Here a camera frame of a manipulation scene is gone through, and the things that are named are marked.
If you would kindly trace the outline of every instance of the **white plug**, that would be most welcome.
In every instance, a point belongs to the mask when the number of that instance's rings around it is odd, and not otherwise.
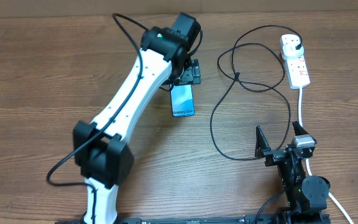
[[[286,45],[288,45],[289,42],[295,42],[299,44],[299,37],[293,34],[285,34],[282,35],[280,39],[280,43],[282,46],[282,57],[284,58],[285,69],[287,70],[288,74],[288,83],[290,84],[291,89],[303,88],[310,84],[310,78],[308,69],[306,67],[305,57],[302,53],[302,55],[299,57],[295,57],[293,59],[285,59],[285,55],[283,52],[285,51]]]
[[[281,55],[284,60],[297,59],[301,57],[305,52],[303,46],[299,50],[296,49],[296,46],[300,44],[300,39],[297,35],[294,34],[285,34],[281,36]]]

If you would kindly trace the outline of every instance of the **wooden surface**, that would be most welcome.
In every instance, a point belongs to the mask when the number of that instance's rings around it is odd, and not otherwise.
[[[194,86],[196,115],[172,118],[170,97],[158,91],[134,131],[135,164],[120,186],[122,217],[232,217],[256,213],[281,188],[276,167],[263,161],[223,158],[209,134],[212,109],[230,85],[218,72],[218,55],[257,26],[281,24],[304,39],[311,85],[305,88],[303,123],[317,140],[313,173],[358,223],[358,11],[195,14],[204,30],[196,54],[203,82]],[[170,26],[176,16],[134,16],[151,26]],[[135,39],[142,31],[124,23]],[[271,28],[244,42],[261,42],[279,53],[287,31]],[[86,209],[83,187],[54,188],[48,170],[72,150],[71,130],[91,121],[110,102],[132,67],[135,52],[107,16],[0,19],[0,223],[41,224],[79,218]],[[229,56],[222,59],[229,72]],[[281,68],[266,50],[236,52],[241,78],[271,85]],[[298,91],[287,78],[277,88],[296,120]],[[234,157],[253,156],[255,127],[272,147],[282,140],[287,107],[274,92],[251,93],[236,84],[214,116],[219,147]],[[291,129],[287,143],[293,137]],[[56,172],[60,182],[82,181],[70,160]],[[285,206],[285,198],[265,212]],[[333,223],[345,223],[328,200]]]
[[[0,0],[0,18],[358,10],[358,0]]]

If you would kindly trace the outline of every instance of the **power strip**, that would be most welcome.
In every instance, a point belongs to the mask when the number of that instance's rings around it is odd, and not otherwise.
[[[281,36],[280,43],[282,47],[282,56],[285,58],[285,52],[287,45],[294,45],[294,43],[299,43],[299,37],[294,34],[285,34]],[[294,59],[286,59],[285,69],[288,74],[288,83],[290,84],[291,89],[299,89],[306,87],[310,84],[310,78],[308,69],[306,67],[305,56],[303,54]]]

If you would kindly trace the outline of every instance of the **wooden table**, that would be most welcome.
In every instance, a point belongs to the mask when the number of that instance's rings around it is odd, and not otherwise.
[[[331,192],[358,223],[358,11],[261,12],[194,15],[204,30],[196,54],[203,82],[194,86],[196,115],[172,118],[170,97],[158,91],[136,126],[130,147],[135,165],[120,186],[122,217],[232,217],[256,213],[282,184],[276,167],[236,162],[214,148],[209,117],[231,81],[216,59],[243,33],[281,24],[304,39],[311,85],[304,90],[305,129],[317,140],[311,166],[331,181]],[[134,16],[152,26],[170,26],[176,15]],[[123,22],[140,40],[142,30]],[[262,29],[243,42],[261,42],[279,53],[283,29]],[[86,210],[84,187],[54,188],[45,175],[72,150],[71,130],[91,121],[129,73],[135,52],[110,17],[0,19],[0,223],[53,223]],[[230,72],[229,56],[222,65]],[[266,50],[236,52],[243,80],[272,85],[281,68]],[[287,78],[277,88],[297,120],[298,91]],[[287,107],[274,92],[251,93],[235,84],[214,116],[218,146],[234,157],[253,156],[255,127],[272,147],[282,140]],[[291,128],[286,143],[293,137]],[[70,160],[52,177],[82,181]],[[265,213],[285,206],[285,197]],[[328,200],[333,223],[345,223]]]

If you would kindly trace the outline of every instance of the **wall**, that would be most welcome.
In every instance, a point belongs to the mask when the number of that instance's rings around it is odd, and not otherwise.
[[[310,10],[358,10],[358,0],[0,0],[0,17]]]

